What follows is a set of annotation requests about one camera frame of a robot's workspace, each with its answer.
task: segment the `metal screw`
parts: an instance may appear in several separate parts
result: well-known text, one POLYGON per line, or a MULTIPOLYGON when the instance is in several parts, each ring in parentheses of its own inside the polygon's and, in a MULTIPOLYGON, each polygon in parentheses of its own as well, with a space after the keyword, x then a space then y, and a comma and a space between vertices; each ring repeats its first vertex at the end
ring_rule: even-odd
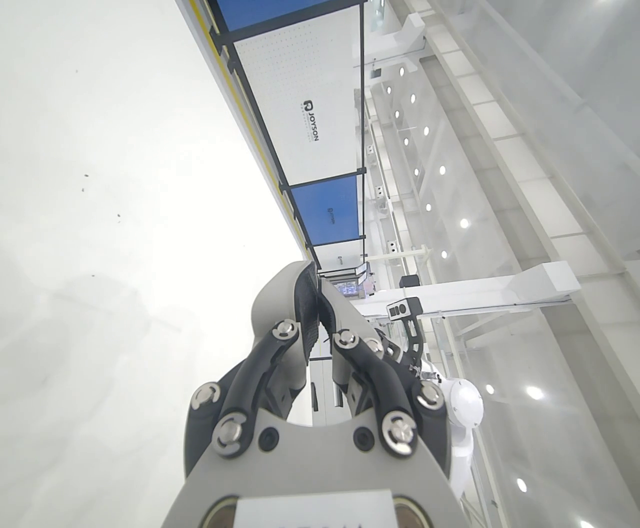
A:
POLYGON ((413 430, 402 418, 391 424, 391 435, 398 442, 403 442, 405 444, 408 444, 413 440, 413 430))
POLYGON ((244 422, 246 422, 244 414, 232 412, 216 424, 211 437, 211 445, 218 454, 229 456, 240 450, 239 440, 242 436, 244 422))
POLYGON ((385 349, 382 348, 382 343, 380 341, 372 337, 368 337, 365 339, 365 342, 376 356, 382 358, 382 355, 385 353, 385 349))
POLYGON ((356 335, 350 330, 342 330, 340 332, 340 343, 348 345, 356 342, 356 335))
POLYGON ((232 442, 237 442, 240 435, 242 435, 242 425, 229 420, 220 427, 220 435, 218 439, 223 444, 231 444, 232 442))
POLYGON ((355 348, 360 338, 358 338, 358 334, 351 330, 341 330, 340 333, 334 335, 334 341, 340 348, 348 350, 355 348))
POLYGON ((413 418, 402 411, 391 411, 382 418, 382 437, 401 456, 409 456, 413 452, 410 444, 415 436, 415 428, 413 418))
POLYGON ((444 405, 444 395, 440 387, 430 381, 422 382, 418 403, 427 409, 437 411, 444 405))
POLYGON ((200 385, 191 396, 191 408, 196 410, 205 403, 215 403, 220 399, 220 392, 220 386, 217 383, 210 382, 200 385))
POLYGON ((273 335, 277 339, 283 341, 290 339, 296 333, 296 322, 291 319, 281 321, 276 328, 273 329, 273 335))

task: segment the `black frame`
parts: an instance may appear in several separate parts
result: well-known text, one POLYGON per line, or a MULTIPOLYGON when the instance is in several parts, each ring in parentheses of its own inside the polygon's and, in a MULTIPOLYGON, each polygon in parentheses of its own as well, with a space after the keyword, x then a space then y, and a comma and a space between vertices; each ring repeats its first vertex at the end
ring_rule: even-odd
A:
POLYGON ((362 262, 366 261, 366 252, 365 252, 365 239, 366 236, 364 234, 364 226, 365 226, 365 211, 364 211, 364 203, 365 203, 365 175, 367 173, 367 168, 365 167, 365 141, 364 141, 364 3, 367 0, 328 0, 319 5, 311 6, 309 8, 305 8, 299 11, 295 11, 293 13, 289 13, 287 15, 283 15, 281 17, 277 17, 275 19, 267 20, 265 22, 261 22, 259 24, 254 24, 252 26, 248 26, 246 28, 237 29, 234 31, 229 31, 227 27, 227 23, 225 22, 224 16, 222 15, 222 11, 220 10, 220 6, 218 5, 217 0, 206 0, 209 8, 211 9, 211 13, 214 18, 214 22, 218 27, 218 31, 216 32, 214 26, 211 26, 209 30, 209 35, 211 36, 211 40, 213 41, 214 46, 218 54, 222 55, 222 48, 225 46, 228 52, 228 63, 227 66, 230 72, 236 72, 238 79, 240 81, 241 86, 246 94, 247 103, 251 107, 253 111, 253 115, 255 116, 258 128, 260 129, 260 133, 264 138, 264 141, 267 146, 267 150, 269 150, 269 154, 273 160, 275 165, 276 172, 278 174, 278 187, 281 194, 287 194, 289 198, 289 202, 291 203, 291 207, 293 208, 293 217, 294 220, 298 221, 298 225, 300 226, 300 230, 302 231, 303 237, 305 239, 305 248, 309 250, 313 260, 316 262, 319 270, 321 270, 321 264, 318 259, 318 256, 315 251, 315 247, 327 246, 331 244, 339 244, 343 242, 353 242, 356 240, 362 240, 362 262), (323 15, 328 15, 329 13, 333 13, 336 11, 340 11, 346 8, 359 6, 359 18, 360 18, 360 162, 362 166, 357 168, 354 172, 347 174, 340 174, 336 176, 331 176, 328 178, 322 178, 319 180, 314 180, 311 182, 304 182, 302 184, 289 185, 289 181, 287 180, 286 174, 284 173, 284 169, 282 168, 282 164, 278 158, 278 154, 275 151, 275 147, 273 146, 273 142, 271 141, 271 136, 267 130, 266 124, 264 123, 264 119, 262 117, 262 113, 258 108, 257 101, 255 100, 255 96, 253 94, 253 90, 249 83, 249 80, 246 76, 246 72, 242 66, 242 61, 238 56, 236 51, 236 47, 234 45, 235 42, 240 40, 244 40, 246 38, 250 38, 251 36, 261 35, 263 33, 268 33, 269 31, 274 31, 276 29, 285 28, 287 26, 292 26, 293 24, 298 24, 300 22, 305 22, 306 20, 311 20, 316 17, 321 17, 323 15), (336 242, 330 242, 325 244, 312 244, 311 238, 307 231, 304 221, 300 215, 300 210, 298 209, 298 205, 293 197, 293 189, 298 187, 307 186, 311 184, 315 184, 322 181, 341 179, 351 176, 362 176, 362 234, 354 239, 348 240, 340 240, 336 242))

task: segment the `white wall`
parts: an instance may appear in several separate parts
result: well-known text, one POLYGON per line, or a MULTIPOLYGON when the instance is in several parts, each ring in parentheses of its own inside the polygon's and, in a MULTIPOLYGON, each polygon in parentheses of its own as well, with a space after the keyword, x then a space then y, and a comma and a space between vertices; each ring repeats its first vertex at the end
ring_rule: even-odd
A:
POLYGON ((0 86, 0 525, 157 527, 300 252, 172 0, 3 3, 0 86))

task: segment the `white beam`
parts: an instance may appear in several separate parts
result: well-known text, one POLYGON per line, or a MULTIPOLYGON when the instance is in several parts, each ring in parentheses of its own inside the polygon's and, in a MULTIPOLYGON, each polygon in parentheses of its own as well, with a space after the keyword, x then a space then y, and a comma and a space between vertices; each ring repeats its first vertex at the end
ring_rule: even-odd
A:
POLYGON ((353 304, 365 317, 386 315, 388 304, 410 296, 420 298, 426 316, 522 311, 566 301, 579 289, 566 262, 549 262, 517 275, 379 291, 353 304))

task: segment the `white label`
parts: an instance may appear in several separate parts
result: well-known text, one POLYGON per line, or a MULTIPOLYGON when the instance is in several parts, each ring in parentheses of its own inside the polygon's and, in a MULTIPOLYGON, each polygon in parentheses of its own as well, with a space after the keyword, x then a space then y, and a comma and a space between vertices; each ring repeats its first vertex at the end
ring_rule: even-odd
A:
POLYGON ((390 490, 241 499, 234 528, 397 528, 390 490))

